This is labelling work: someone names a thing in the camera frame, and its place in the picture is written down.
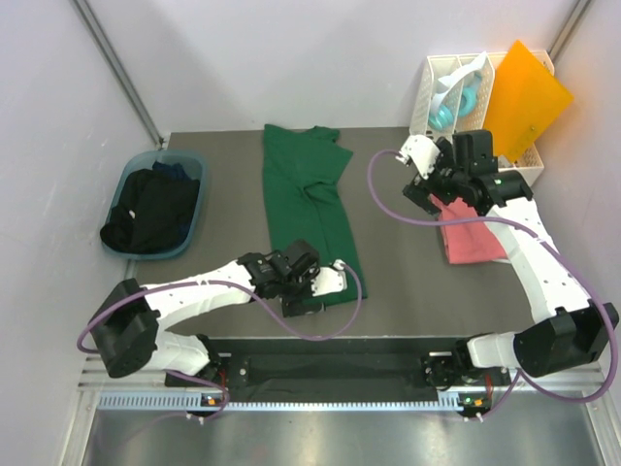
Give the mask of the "green t shirt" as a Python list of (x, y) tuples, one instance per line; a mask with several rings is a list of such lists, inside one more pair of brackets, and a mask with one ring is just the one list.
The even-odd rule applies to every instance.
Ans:
[(338, 184), (353, 156), (339, 145), (338, 129), (293, 131), (267, 124), (263, 132), (263, 195), (271, 246), (310, 244), (320, 264), (344, 261), (368, 297), (362, 267)]

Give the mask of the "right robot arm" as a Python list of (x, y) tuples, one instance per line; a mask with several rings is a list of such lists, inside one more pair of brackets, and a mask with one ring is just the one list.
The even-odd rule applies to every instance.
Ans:
[(597, 306), (559, 263), (532, 189), (519, 171), (499, 168), (491, 133), (479, 129), (436, 140), (411, 135), (398, 158), (416, 169), (404, 194), (421, 209), (436, 216), (440, 204), (461, 200), (475, 210), (468, 222), (483, 223), (500, 243), (530, 305), (529, 328), (461, 343), (452, 361), (455, 377), (473, 384), (489, 368), (504, 366), (539, 378), (597, 361), (609, 342), (606, 326), (616, 325), (619, 315), (609, 303)]

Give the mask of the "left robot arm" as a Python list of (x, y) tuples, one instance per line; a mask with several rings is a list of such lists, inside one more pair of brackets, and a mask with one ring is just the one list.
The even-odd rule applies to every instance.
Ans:
[(269, 254), (250, 252), (213, 271), (166, 284), (118, 283), (93, 315), (90, 335), (109, 377), (142, 369), (181, 372), (196, 383), (219, 376), (217, 353), (204, 335), (171, 327), (219, 308), (257, 298), (280, 300), (286, 311), (307, 311), (305, 300), (345, 290), (339, 264), (322, 266), (303, 240)]

